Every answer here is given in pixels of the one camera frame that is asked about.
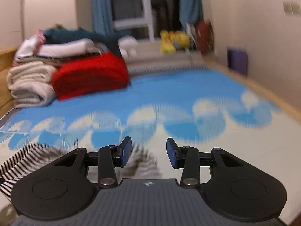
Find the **white folded clothes stack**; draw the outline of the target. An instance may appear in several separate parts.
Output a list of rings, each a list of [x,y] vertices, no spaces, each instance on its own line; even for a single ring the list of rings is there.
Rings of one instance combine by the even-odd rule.
[[[101,47],[97,47],[91,39],[87,38],[61,44],[44,43],[45,38],[38,34],[24,40],[15,53],[12,65],[19,66],[31,57],[70,58],[104,52]]]

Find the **blue white patterned bedsheet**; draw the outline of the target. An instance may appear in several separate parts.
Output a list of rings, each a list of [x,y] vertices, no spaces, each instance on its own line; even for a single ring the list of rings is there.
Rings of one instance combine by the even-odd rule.
[[[126,136],[154,154],[165,178],[181,176],[169,163],[168,138],[202,152],[223,148],[283,183],[283,222],[300,213],[300,124],[214,70],[141,76],[118,91],[22,109],[1,126],[1,160],[34,142],[95,151]]]

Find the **cream folded quilt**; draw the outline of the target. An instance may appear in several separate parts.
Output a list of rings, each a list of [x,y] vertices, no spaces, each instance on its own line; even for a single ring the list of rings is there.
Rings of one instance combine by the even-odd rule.
[[[41,61],[12,67],[7,74],[6,83],[14,108],[46,106],[57,97],[51,85],[57,69]]]

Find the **red folded blanket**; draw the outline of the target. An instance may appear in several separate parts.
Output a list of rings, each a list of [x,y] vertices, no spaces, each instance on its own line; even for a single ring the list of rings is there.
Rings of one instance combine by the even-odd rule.
[[[130,82],[125,60],[111,52],[73,60],[62,65],[52,77],[58,100],[123,89]]]

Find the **purple box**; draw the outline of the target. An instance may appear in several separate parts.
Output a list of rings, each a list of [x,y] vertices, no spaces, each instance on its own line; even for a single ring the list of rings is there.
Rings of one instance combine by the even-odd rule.
[[[227,48],[228,68],[247,76],[248,54],[240,48]]]

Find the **wooden bed headboard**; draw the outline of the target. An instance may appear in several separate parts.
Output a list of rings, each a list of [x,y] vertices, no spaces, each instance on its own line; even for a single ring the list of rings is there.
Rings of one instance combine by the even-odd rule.
[[[3,117],[13,106],[13,98],[7,88],[6,78],[9,69],[12,67],[17,48],[1,50],[0,53],[0,115]]]

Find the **dark teal plush shark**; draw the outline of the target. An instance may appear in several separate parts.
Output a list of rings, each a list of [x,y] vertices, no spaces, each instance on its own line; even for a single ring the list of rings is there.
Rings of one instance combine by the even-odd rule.
[[[68,30],[64,27],[56,29],[47,29],[43,31],[45,44],[69,43],[80,39],[90,39],[93,42],[104,44],[110,52],[118,57],[122,57],[116,35],[102,35],[79,28],[77,30]]]

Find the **yellow plush toys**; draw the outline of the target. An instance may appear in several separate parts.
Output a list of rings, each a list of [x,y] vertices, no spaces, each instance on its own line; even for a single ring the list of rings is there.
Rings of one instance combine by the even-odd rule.
[[[190,48],[190,38],[185,32],[162,30],[160,36],[160,51],[162,53],[172,53]]]

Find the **blue curtain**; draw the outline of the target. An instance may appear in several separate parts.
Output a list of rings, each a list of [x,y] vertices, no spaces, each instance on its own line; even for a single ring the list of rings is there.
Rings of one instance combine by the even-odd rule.
[[[111,0],[91,0],[94,31],[102,35],[114,34]]]

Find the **window frame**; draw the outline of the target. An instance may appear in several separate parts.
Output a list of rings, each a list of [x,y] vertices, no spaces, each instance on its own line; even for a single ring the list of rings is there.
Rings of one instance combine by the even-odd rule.
[[[113,28],[122,35],[154,41],[162,30],[181,29],[180,0],[111,0]]]

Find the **wall light switch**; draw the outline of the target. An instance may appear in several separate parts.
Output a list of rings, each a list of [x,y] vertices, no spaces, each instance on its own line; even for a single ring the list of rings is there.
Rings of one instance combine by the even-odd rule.
[[[301,8],[297,2],[283,2],[283,8],[286,15],[300,16]]]

